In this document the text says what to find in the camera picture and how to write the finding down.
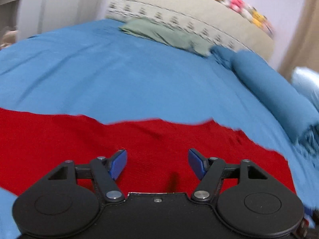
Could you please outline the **rolled blue duvet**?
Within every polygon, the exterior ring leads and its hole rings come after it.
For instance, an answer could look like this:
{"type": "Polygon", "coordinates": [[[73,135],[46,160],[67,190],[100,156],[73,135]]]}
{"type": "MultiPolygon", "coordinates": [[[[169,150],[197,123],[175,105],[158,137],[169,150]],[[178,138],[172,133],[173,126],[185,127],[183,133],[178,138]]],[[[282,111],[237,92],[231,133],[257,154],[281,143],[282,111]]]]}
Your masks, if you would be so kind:
{"type": "Polygon", "coordinates": [[[268,108],[290,141],[318,155],[318,111],[258,54],[214,45],[211,54],[268,108]]]}

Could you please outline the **red knit sweater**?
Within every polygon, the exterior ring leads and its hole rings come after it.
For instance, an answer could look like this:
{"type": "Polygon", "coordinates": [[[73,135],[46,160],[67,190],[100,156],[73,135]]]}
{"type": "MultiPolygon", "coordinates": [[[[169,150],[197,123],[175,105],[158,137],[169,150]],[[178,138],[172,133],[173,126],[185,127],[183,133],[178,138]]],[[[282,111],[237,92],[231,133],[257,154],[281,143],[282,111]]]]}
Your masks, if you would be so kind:
{"type": "Polygon", "coordinates": [[[40,115],[1,110],[1,187],[20,195],[65,160],[86,164],[125,149],[128,162],[117,184],[124,193],[191,193],[198,179],[188,150],[229,164],[249,159],[289,189],[286,159],[242,131],[213,120],[198,125],[160,119],[104,125],[87,116],[40,115]]]}

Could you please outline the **green pillow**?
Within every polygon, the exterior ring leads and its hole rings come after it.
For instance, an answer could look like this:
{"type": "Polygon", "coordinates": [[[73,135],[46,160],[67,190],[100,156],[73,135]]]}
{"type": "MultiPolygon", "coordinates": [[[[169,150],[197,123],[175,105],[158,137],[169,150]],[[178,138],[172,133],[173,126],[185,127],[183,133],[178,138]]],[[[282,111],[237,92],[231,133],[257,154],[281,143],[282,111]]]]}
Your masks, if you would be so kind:
{"type": "Polygon", "coordinates": [[[210,42],[179,27],[171,27],[146,18],[134,18],[119,27],[128,35],[153,40],[167,46],[182,49],[202,57],[209,57],[210,42]]]}

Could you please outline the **cream quilted headboard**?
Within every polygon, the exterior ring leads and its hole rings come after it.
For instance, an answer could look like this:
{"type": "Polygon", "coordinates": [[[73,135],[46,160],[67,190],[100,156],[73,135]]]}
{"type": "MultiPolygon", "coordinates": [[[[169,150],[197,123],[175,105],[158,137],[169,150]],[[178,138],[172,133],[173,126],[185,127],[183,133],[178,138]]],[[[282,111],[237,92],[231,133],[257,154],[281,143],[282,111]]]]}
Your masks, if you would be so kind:
{"type": "Polygon", "coordinates": [[[247,18],[215,0],[106,0],[105,16],[126,22],[147,18],[199,35],[234,51],[251,50],[268,61],[273,39],[247,18]]]}

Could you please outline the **plush toys row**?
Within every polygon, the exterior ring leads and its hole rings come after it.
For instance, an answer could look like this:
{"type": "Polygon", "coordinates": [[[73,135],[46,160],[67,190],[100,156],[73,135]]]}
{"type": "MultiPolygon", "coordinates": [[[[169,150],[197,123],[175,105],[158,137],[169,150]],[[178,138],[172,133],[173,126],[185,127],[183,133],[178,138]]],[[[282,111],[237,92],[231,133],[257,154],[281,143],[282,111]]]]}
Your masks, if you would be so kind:
{"type": "Polygon", "coordinates": [[[243,0],[215,0],[223,4],[234,12],[240,14],[250,23],[262,29],[269,37],[273,38],[274,28],[267,17],[259,13],[252,5],[243,0]]]}

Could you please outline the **light blue blanket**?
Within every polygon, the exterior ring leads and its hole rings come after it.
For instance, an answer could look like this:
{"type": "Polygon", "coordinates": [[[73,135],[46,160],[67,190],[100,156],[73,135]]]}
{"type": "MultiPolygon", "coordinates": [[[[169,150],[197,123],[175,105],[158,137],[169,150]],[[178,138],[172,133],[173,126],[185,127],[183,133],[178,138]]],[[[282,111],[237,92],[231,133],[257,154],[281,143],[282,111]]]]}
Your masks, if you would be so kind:
{"type": "Polygon", "coordinates": [[[307,67],[296,67],[291,76],[292,86],[318,108],[318,73],[307,67]]]}

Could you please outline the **white wardrobe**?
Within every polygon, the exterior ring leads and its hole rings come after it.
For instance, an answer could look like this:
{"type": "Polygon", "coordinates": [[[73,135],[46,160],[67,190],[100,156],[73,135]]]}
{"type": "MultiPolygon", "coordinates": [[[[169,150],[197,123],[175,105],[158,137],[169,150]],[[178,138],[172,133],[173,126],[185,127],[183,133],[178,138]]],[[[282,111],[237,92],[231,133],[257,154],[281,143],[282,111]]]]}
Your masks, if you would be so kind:
{"type": "Polygon", "coordinates": [[[101,0],[45,0],[41,31],[94,21],[101,0]]]}

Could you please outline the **beige curtain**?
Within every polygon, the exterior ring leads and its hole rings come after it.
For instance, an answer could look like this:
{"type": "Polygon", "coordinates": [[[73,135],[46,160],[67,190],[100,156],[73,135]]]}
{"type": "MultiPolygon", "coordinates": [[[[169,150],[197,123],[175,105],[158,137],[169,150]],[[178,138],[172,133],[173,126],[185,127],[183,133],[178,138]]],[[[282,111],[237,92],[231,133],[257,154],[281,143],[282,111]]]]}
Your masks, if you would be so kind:
{"type": "Polygon", "coordinates": [[[297,66],[318,71],[318,0],[305,0],[297,29],[278,72],[290,80],[297,66]]]}

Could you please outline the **white desk shelf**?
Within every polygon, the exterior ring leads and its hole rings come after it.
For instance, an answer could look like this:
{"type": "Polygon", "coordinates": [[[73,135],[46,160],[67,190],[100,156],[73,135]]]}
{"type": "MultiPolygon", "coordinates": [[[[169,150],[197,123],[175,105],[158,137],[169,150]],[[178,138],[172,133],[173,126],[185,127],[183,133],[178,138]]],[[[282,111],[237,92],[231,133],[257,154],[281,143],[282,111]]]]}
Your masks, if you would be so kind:
{"type": "Polygon", "coordinates": [[[15,31],[16,41],[42,33],[45,0],[1,0],[1,37],[15,31]]]}

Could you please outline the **blue bed sheet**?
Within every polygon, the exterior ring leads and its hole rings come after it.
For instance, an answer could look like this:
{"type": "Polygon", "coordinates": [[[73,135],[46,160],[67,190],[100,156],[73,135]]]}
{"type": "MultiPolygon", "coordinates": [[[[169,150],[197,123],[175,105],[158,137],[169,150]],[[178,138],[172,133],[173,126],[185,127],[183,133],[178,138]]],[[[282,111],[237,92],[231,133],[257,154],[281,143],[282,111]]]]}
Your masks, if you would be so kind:
{"type": "Polygon", "coordinates": [[[90,162],[65,160],[20,195],[1,187],[1,238],[318,238],[318,155],[293,144],[212,54],[128,35],[122,25],[66,27],[2,50],[1,110],[87,116],[104,125],[213,120],[283,156],[294,190],[243,159],[225,162],[212,202],[192,200],[196,188],[122,192],[124,201],[105,202],[90,162]]]}

